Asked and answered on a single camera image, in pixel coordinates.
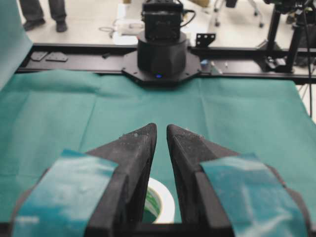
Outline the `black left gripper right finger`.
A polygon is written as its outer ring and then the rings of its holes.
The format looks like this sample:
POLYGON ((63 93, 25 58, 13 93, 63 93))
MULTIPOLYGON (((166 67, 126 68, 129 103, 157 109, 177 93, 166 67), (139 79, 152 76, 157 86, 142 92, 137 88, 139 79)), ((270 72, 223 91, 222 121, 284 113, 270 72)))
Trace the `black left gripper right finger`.
POLYGON ((255 154, 170 124, 167 143, 182 221, 210 237, 308 237, 302 196, 255 154))

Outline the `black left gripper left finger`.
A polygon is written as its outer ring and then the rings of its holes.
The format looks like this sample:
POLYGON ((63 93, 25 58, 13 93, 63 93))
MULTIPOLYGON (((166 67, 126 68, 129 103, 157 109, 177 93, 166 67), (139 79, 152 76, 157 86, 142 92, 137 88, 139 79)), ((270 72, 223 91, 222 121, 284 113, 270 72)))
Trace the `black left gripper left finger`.
POLYGON ((142 219, 157 141, 147 124, 86 153, 64 150, 23 193, 12 237, 112 237, 142 219))

